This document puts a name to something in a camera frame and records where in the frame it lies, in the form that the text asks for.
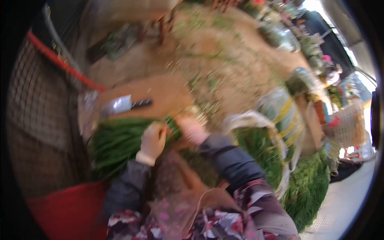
white plastic bag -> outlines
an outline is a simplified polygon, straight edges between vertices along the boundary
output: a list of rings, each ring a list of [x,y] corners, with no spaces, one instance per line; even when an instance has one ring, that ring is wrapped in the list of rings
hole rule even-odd
[[[268,128],[268,130],[273,133],[272,136],[270,136],[271,142],[274,145],[279,147],[279,150],[281,152],[281,160],[284,161],[286,157],[286,150],[287,150],[286,145],[284,144],[281,137],[278,135],[278,131],[274,123],[271,122],[266,116],[252,110],[249,110],[243,114],[234,114],[234,115],[228,116],[223,122],[223,134],[229,137],[230,139],[232,139],[233,142],[235,142],[236,137],[234,136],[232,130],[240,127]],[[283,168],[283,174],[281,176],[280,184],[275,191],[275,195],[277,199],[282,198],[285,191],[287,190],[289,177],[290,177],[290,169],[289,169],[289,165],[286,164]]]
[[[290,161],[290,169],[293,172],[301,154],[305,135],[305,125],[295,101],[285,89],[276,87],[259,100],[256,110],[273,124],[279,124],[279,135],[285,141],[286,147],[291,145],[295,147]]]

concrete floor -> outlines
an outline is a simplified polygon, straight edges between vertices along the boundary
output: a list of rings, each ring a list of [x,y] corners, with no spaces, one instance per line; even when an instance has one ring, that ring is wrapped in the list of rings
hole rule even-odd
[[[302,240],[337,240],[342,236],[365,199],[375,163],[366,162],[348,178],[330,184],[316,220],[300,234]]]

cardboard box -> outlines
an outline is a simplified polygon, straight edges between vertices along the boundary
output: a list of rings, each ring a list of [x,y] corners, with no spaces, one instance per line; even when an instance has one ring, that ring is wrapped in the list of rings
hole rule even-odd
[[[308,102],[305,95],[297,96],[295,102],[305,123],[305,136],[301,157],[311,156],[323,146],[325,134],[314,108],[314,102]]]

ground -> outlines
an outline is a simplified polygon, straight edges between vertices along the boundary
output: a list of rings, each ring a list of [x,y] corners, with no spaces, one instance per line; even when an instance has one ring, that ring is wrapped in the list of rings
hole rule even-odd
[[[257,100],[283,83],[299,66],[309,69],[301,52],[278,51],[263,40],[258,23],[236,8],[210,13],[208,7],[182,3],[162,46],[150,30],[115,61],[106,56],[91,66],[89,76],[109,88],[163,73],[183,74],[195,104],[220,130],[222,120],[252,109]]]

woven basket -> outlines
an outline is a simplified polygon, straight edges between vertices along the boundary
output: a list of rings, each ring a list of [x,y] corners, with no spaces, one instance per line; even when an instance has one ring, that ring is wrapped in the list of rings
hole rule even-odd
[[[360,100],[355,99],[350,105],[332,115],[340,122],[335,127],[326,126],[325,134],[340,147],[351,147],[364,144],[366,141],[364,107]]]

